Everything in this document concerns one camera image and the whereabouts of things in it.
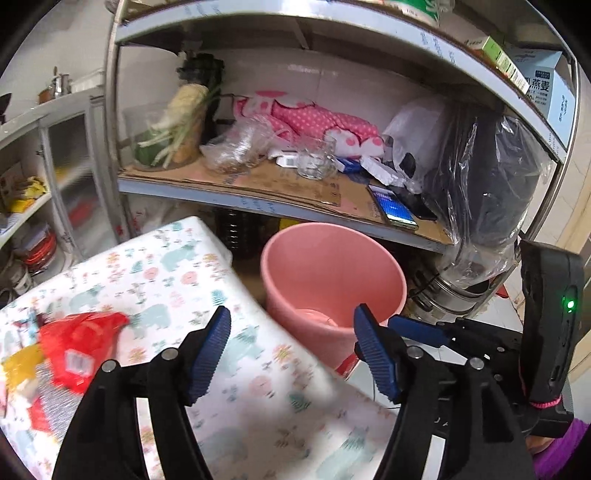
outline screw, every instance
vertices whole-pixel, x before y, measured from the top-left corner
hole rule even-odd
[[[115,360],[107,360],[102,365],[103,372],[109,373],[112,372],[115,368],[117,368],[117,362]]]
[[[484,362],[481,358],[472,357],[470,358],[470,366],[474,370],[482,370],[484,368]]]
[[[165,360],[174,360],[178,357],[178,350],[176,348],[167,348],[164,352],[162,352],[162,358]]]
[[[423,349],[413,345],[407,348],[407,354],[410,358],[418,359],[423,356]]]

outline blue package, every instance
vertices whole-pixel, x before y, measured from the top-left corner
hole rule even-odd
[[[345,157],[336,157],[335,164],[336,169],[341,173],[359,173],[361,171],[361,163]]]

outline stainless steel pot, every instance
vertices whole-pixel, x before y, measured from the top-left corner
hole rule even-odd
[[[457,317],[469,315],[490,286],[485,281],[462,290],[442,279],[425,261],[415,264],[410,277],[413,287],[407,308],[427,323],[453,322]]]

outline glass jar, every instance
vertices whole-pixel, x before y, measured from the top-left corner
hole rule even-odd
[[[336,140],[332,137],[301,136],[297,142],[297,172],[310,180],[323,180],[336,173]]]

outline pink bucket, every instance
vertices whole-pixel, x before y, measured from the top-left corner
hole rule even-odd
[[[302,223],[265,246],[267,312],[319,360],[337,368],[355,345],[353,311],[366,303],[382,323],[407,296],[402,269],[370,237],[329,223]]]

